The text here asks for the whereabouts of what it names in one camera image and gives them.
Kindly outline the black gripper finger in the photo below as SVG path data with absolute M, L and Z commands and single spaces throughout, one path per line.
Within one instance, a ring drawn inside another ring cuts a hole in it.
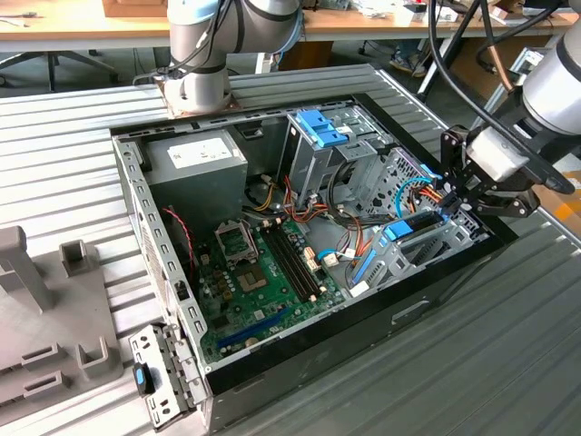
M 496 216 L 527 218 L 540 205 L 540 200 L 533 190 L 529 189 L 520 193 L 489 194 L 484 193 L 477 199 L 462 199 L 460 207 L 471 210 L 479 216 Z
M 443 180 L 460 200 L 471 199 L 472 178 L 476 175 L 476 166 L 467 158 L 468 134 L 467 128 L 452 126 L 440 136 Z

